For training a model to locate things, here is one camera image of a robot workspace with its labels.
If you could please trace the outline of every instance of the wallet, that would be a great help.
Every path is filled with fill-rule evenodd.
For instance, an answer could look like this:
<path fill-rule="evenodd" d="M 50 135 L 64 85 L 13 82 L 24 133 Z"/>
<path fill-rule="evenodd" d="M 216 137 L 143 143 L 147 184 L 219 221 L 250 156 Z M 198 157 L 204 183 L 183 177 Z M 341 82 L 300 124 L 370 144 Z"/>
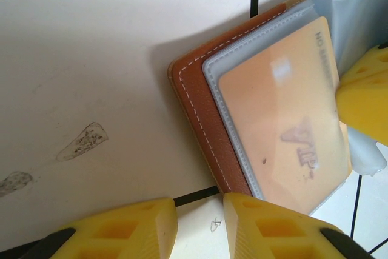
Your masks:
<path fill-rule="evenodd" d="M 328 23 L 339 76 L 368 49 L 387 41 L 388 0 L 287 0 L 171 63 L 170 83 L 221 193 L 238 192 L 262 198 L 260 190 L 252 186 L 252 171 L 245 169 L 245 154 L 237 151 L 240 139 L 234 139 L 229 129 L 229 126 L 236 126 L 231 112 L 221 110 L 225 102 L 218 98 L 219 78 L 212 84 L 209 74 L 220 77 L 230 72 L 238 64 L 322 17 Z M 222 62 L 211 71 L 209 64 L 220 59 Z M 278 71 L 283 74 L 287 70 L 287 66 L 283 66 Z M 341 129 L 346 140 L 346 128 L 341 125 Z"/>

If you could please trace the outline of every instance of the orange card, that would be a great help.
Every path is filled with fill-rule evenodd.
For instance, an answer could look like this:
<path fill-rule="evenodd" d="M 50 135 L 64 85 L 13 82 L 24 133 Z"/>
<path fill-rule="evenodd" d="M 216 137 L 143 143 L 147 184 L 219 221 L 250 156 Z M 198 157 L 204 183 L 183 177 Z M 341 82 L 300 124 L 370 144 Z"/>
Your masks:
<path fill-rule="evenodd" d="M 349 175 L 325 18 L 225 73 L 219 88 L 264 199 L 311 213 Z"/>

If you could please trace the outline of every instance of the floor tile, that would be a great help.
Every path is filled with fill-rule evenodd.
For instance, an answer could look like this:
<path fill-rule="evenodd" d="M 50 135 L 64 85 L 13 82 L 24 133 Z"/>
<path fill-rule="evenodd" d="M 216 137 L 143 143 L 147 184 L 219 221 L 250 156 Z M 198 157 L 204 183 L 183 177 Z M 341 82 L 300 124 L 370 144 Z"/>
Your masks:
<path fill-rule="evenodd" d="M 167 68 L 248 19 L 249 4 L 3 2 L 0 120 L 7 121 L 7 134 L 0 143 L 0 181 L 24 172 L 11 177 L 18 175 L 15 188 L 27 186 L 2 195 L 0 251 L 111 207 L 215 185 Z M 107 140 L 96 143 L 103 139 L 91 131 L 75 140 L 91 123 Z"/>
<path fill-rule="evenodd" d="M 372 256 L 375 259 L 387 259 L 388 258 L 388 243 L 377 249 L 372 253 Z"/>
<path fill-rule="evenodd" d="M 170 259 L 229 259 L 221 195 L 177 208 L 178 236 Z"/>
<path fill-rule="evenodd" d="M 388 169 L 364 176 L 354 239 L 366 250 L 388 238 Z"/>
<path fill-rule="evenodd" d="M 388 160 L 388 147 L 384 146 L 381 143 L 376 143 L 377 148 L 379 148 L 380 152 L 383 154 L 386 160 Z"/>
<path fill-rule="evenodd" d="M 354 171 L 345 183 L 312 215 L 326 221 L 350 235 L 356 198 L 358 174 Z"/>

